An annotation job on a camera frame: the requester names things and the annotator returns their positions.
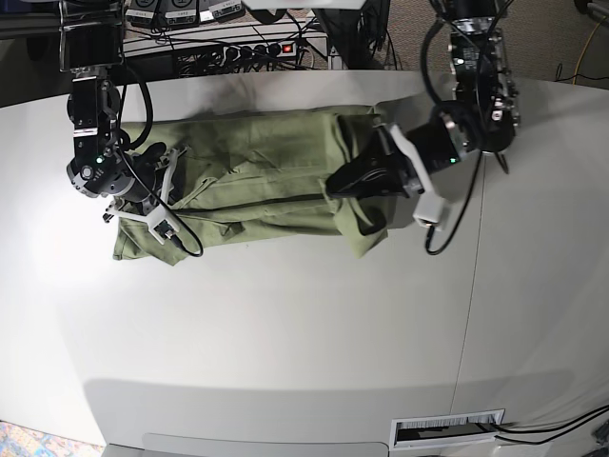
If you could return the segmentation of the green T-shirt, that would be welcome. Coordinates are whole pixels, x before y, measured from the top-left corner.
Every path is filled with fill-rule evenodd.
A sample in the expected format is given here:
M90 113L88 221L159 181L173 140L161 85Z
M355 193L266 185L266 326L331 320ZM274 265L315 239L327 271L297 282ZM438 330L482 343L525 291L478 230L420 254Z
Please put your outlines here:
M195 233L187 248L338 235L361 258L387 237L392 204L333 199L325 182L363 151L378 117L366 106L233 113L158 123L147 142L185 150L172 207Z

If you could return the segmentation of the black power strip red switch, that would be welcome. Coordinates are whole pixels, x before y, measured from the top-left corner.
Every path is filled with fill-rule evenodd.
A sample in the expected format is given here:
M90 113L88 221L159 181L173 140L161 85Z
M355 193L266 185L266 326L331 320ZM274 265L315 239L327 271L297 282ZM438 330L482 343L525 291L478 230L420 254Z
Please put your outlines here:
M299 47L295 42L280 42L272 44L232 44L224 48L224 60L228 63L237 62L282 62L295 60Z

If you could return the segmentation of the white shelf with equipment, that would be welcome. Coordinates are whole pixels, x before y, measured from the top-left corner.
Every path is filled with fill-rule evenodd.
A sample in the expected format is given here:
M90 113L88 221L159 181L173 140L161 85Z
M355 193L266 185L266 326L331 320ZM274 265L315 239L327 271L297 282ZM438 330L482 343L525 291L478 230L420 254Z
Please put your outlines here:
M172 30L168 26L146 30L129 24L124 51L128 62L150 79L283 71L328 70L332 48L320 21L311 10L270 13L270 24L258 21L245 6L235 13L212 19L210 10L201 11L193 28ZM282 62L237 62L224 60L224 48L232 44L272 44L295 42L295 60Z

